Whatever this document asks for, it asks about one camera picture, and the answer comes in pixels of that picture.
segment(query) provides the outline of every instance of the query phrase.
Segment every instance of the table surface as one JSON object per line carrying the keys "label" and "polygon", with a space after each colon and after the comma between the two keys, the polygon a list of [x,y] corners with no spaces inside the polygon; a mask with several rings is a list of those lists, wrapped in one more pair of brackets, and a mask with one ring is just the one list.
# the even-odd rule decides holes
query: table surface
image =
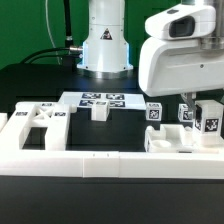
{"label": "table surface", "polygon": [[[0,71],[0,112],[11,114],[19,101],[57,102],[64,91],[143,94],[146,102],[160,102],[162,122],[178,124],[179,95],[149,98],[139,88],[137,71],[130,77],[113,80],[89,78],[58,65],[14,64]],[[220,99],[221,92],[210,91],[200,98]],[[145,120],[145,112],[111,109],[107,122],[91,121],[90,109],[72,114],[67,150],[108,150],[143,152],[147,126],[159,129],[160,122]],[[45,130],[32,128],[24,149],[44,149]]]}
{"label": "table surface", "polygon": [[[137,76],[102,81],[60,66],[15,64],[0,71],[0,112],[12,113],[19,101],[58,101],[63,91],[141,93]],[[177,123],[179,96],[144,97],[163,104],[162,122]],[[222,93],[210,91],[199,97],[220,100]],[[82,109],[72,117],[70,129],[79,140],[70,134],[68,150],[77,150],[76,144],[83,146],[80,150],[95,144],[99,150],[143,150],[143,133],[150,124],[144,112],[113,110],[105,123],[92,122],[89,113]],[[33,131],[44,135],[44,130]],[[0,216],[4,224],[220,224],[224,221],[223,184],[222,180],[1,176]]]}

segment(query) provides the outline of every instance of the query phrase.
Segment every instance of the small white cube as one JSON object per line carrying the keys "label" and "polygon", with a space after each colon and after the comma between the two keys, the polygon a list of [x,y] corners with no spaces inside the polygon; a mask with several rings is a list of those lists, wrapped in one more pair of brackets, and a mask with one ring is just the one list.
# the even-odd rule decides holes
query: small white cube
{"label": "small white cube", "polygon": [[180,103],[178,109],[178,119],[180,122],[192,122],[192,118],[188,115],[188,106],[187,104]]}
{"label": "small white cube", "polygon": [[161,103],[146,103],[146,120],[161,121],[162,110]]}
{"label": "small white cube", "polygon": [[96,100],[92,105],[91,119],[94,121],[106,121],[109,112],[109,100]]}

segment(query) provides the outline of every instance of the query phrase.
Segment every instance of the black cable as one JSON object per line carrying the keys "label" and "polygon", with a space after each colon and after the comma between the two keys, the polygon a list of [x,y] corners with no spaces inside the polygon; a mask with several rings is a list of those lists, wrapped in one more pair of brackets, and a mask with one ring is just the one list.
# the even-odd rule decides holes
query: black cable
{"label": "black cable", "polygon": [[73,57],[73,58],[79,58],[79,54],[62,54],[62,55],[42,55],[39,57],[36,57],[34,59],[32,59],[31,61],[29,61],[29,64],[32,64],[34,61],[39,60],[41,58],[55,58],[55,57]]}
{"label": "black cable", "polygon": [[71,28],[71,15],[70,15],[70,0],[64,0],[64,13],[65,13],[65,47],[73,45],[72,28]]}
{"label": "black cable", "polygon": [[37,51],[31,55],[29,55],[28,57],[24,58],[20,63],[21,64],[25,64],[28,60],[30,60],[31,58],[40,55],[40,54],[44,54],[44,53],[50,53],[50,52],[55,52],[55,51],[69,51],[70,49],[68,47],[58,47],[58,48],[51,48],[51,49],[46,49],[46,50],[41,50],[41,51]]}

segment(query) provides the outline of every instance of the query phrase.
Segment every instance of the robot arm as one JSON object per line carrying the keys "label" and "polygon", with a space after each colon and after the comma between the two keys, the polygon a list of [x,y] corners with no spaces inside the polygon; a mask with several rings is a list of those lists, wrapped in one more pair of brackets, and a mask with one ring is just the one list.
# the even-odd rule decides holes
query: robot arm
{"label": "robot arm", "polygon": [[224,87],[223,0],[182,0],[147,19],[139,85],[149,96],[192,94]]}

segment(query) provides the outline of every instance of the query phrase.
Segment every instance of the cube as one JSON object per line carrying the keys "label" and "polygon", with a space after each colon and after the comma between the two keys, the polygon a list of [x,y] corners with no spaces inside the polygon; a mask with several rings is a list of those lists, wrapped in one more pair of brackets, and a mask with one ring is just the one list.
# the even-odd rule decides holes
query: cube
{"label": "cube", "polygon": [[91,119],[94,121],[106,121],[110,112],[109,100],[95,100],[92,105]]}
{"label": "cube", "polygon": [[162,119],[162,104],[148,102],[146,103],[146,120],[148,121],[161,121]]}
{"label": "cube", "polygon": [[200,112],[194,120],[194,138],[198,145],[218,145],[221,139],[222,117],[224,106],[214,100],[195,102]]}
{"label": "cube", "polygon": [[192,122],[192,118],[188,115],[188,106],[187,104],[180,103],[178,109],[178,119],[181,122]]}

